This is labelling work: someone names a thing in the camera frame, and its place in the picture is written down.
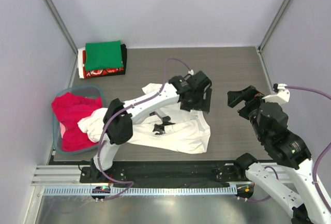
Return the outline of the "white printed t-shirt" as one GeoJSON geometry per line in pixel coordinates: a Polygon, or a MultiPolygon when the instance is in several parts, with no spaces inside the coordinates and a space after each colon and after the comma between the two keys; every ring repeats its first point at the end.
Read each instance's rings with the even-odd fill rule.
{"type": "MultiPolygon", "coordinates": [[[[186,154],[207,152],[210,126],[202,111],[181,110],[180,103],[160,110],[170,117],[172,124],[162,123],[156,114],[152,114],[141,124],[134,124],[133,136],[127,143],[186,154]]],[[[99,142],[104,126],[102,119],[106,111],[106,108],[97,109],[90,116],[78,121],[77,125],[83,133],[87,134],[88,141],[99,142]]]]}

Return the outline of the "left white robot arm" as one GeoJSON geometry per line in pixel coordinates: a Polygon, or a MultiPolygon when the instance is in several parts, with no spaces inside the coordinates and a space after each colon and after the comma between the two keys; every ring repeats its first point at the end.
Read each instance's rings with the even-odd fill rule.
{"type": "Polygon", "coordinates": [[[103,123],[94,128],[100,132],[98,152],[91,159],[97,181],[109,178],[114,157],[127,142],[187,154],[206,152],[210,126],[203,114],[210,111],[211,79],[190,70],[146,89],[141,97],[124,102],[116,98],[107,109],[93,113],[103,123]]]}

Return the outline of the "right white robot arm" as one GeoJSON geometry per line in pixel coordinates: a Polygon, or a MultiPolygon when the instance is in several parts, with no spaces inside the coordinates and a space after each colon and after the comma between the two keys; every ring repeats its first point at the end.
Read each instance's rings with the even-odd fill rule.
{"type": "Polygon", "coordinates": [[[294,86],[274,84],[273,94],[263,95],[254,86],[227,93],[227,105],[248,120],[255,136],[269,157],[289,177],[296,191],[281,183],[249,153],[234,160],[233,174],[238,180],[257,183],[291,217],[292,223],[330,223],[330,196],[317,170],[327,146],[316,160],[305,141],[288,129],[288,115],[281,105],[289,102],[294,86]]]}

